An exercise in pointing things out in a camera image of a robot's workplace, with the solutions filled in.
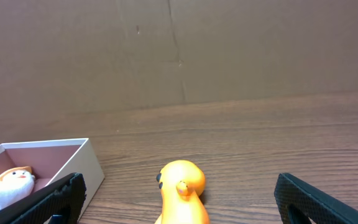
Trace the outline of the white plush duck toy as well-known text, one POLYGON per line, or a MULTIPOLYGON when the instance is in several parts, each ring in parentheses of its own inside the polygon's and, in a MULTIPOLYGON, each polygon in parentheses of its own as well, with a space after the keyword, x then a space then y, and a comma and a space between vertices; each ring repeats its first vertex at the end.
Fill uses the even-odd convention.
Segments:
POLYGON ((35 176, 31 166, 4 171, 0 174, 0 210, 30 195, 34 185, 35 176))

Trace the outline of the orange rubber dog toy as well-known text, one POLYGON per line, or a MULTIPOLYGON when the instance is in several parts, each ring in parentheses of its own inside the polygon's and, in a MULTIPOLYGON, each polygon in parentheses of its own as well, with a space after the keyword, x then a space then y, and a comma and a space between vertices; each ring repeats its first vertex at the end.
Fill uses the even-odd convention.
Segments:
POLYGON ((187 160, 169 162, 156 180, 162 196, 162 211, 155 224, 210 222, 200 199, 206 178, 196 164, 187 160))

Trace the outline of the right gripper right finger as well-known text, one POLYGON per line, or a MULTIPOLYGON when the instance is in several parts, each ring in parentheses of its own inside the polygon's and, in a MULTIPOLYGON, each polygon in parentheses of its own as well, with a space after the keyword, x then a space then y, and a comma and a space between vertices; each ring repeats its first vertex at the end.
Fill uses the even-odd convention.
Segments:
POLYGON ((274 196, 284 224, 358 224, 358 210, 289 173, 278 175, 274 196))

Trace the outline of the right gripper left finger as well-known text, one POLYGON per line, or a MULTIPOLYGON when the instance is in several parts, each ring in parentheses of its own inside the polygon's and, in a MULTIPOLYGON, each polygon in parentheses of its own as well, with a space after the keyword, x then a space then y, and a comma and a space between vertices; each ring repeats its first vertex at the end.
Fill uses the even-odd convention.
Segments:
POLYGON ((0 211, 0 223, 77 224, 86 200, 81 173, 68 174, 0 211))

